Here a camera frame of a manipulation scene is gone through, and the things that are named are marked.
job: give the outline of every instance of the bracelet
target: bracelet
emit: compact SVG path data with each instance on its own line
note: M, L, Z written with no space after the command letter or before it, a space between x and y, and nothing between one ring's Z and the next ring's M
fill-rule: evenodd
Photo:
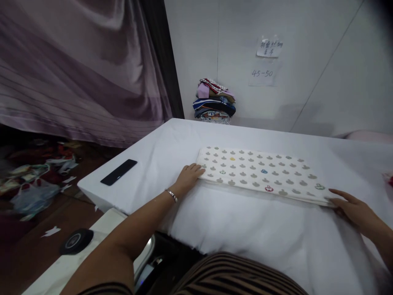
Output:
M174 194L173 192L171 192L171 191L170 191L169 189L167 189L167 188L165 189L165 191L168 192L168 193L172 196L172 198L173 198L173 200L175 201L175 203L177 203L178 200L177 200L175 194Z

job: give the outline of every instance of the purple curtain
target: purple curtain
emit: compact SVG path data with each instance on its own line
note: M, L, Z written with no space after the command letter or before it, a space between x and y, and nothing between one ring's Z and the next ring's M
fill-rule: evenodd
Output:
M126 148L172 117L137 0L3 0L0 123Z

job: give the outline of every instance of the woman's left hand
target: woman's left hand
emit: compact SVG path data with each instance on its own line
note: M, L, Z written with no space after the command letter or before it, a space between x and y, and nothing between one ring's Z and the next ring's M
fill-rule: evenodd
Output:
M198 177L205 173L205 171L205 169L201 169L201 165L197 165L196 163L186 165L180 172L174 185L169 189L177 198L182 198L195 186Z

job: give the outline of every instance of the cartoon pattern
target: cartoon pattern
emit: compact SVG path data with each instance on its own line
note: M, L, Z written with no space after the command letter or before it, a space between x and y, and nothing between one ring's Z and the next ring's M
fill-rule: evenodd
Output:
M250 150L206 147L200 149L196 163L206 168L206 173L200 178L216 184L332 206L324 198L331 196L326 184L304 159Z

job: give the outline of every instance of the hand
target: hand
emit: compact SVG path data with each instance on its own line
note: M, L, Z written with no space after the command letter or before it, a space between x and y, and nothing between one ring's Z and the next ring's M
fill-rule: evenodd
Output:
M184 166L180 172L175 184L169 189L177 198L185 196L197 183L198 177L205 173L205 169L201 169L201 165L195 163Z
M371 241L374 241L380 234L391 231L386 223L365 202L362 202L349 193L335 189L329 190L346 200L338 198L329 199L337 206L335 209L337 215L352 223L361 234Z

